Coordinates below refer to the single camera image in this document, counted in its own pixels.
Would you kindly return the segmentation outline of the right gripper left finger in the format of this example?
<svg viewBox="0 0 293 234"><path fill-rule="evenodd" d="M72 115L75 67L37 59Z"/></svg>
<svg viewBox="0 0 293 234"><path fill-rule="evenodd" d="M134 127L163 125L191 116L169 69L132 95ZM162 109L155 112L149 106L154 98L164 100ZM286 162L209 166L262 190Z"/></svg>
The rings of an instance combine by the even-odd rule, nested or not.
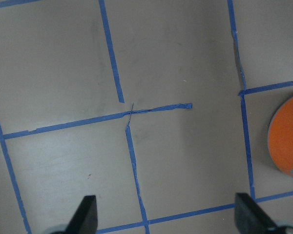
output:
<svg viewBox="0 0 293 234"><path fill-rule="evenodd" d="M95 195L83 197L69 224L65 234L95 234L98 228L97 201Z"/></svg>

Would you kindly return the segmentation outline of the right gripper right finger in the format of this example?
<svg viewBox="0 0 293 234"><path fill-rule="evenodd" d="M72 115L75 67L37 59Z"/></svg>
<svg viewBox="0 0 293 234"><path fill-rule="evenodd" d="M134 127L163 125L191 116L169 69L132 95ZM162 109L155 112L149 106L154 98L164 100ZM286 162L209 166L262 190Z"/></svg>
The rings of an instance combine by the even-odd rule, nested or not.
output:
<svg viewBox="0 0 293 234"><path fill-rule="evenodd" d="M235 194L234 223L240 234L285 234L247 193Z"/></svg>

